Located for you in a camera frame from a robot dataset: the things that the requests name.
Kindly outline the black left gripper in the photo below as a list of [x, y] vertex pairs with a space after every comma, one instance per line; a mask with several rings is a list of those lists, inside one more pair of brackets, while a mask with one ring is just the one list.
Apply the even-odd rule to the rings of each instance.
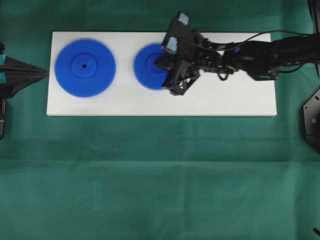
[[37, 73], [40, 75], [21, 77], [0, 84], [0, 97], [13, 98], [19, 91], [35, 84], [49, 76], [48, 71], [38, 66], [28, 64], [9, 56], [5, 53], [5, 44], [0, 43], [0, 72], [1, 73]]

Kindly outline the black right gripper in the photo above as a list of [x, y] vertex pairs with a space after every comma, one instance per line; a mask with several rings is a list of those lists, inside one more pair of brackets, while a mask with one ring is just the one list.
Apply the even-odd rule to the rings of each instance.
[[224, 74], [222, 55], [198, 31], [192, 29], [191, 17], [179, 11], [169, 24], [162, 41], [164, 53], [156, 66], [168, 71], [162, 87], [174, 96], [183, 96], [200, 77], [200, 70]]

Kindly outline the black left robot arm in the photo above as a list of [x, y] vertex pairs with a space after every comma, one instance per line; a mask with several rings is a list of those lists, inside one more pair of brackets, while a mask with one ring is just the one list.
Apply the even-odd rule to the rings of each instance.
[[49, 72], [5, 55], [6, 46], [0, 43], [0, 137], [4, 137], [7, 100], [19, 91], [49, 76]]

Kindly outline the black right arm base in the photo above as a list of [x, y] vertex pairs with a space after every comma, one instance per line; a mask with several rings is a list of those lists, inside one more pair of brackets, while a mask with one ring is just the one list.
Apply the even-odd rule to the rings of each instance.
[[320, 153], [320, 89], [308, 99], [302, 109], [305, 140]]

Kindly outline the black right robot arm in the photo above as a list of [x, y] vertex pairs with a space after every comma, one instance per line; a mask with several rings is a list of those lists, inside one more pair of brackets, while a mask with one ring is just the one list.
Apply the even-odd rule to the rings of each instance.
[[182, 96], [200, 77], [213, 73], [221, 81], [237, 71], [255, 81], [275, 81], [282, 67], [296, 71], [305, 64], [320, 63], [320, 34], [293, 32], [272, 42], [250, 37], [242, 42], [216, 43], [192, 28], [188, 14], [179, 11], [162, 41], [164, 53], [155, 65], [168, 72], [162, 87]]

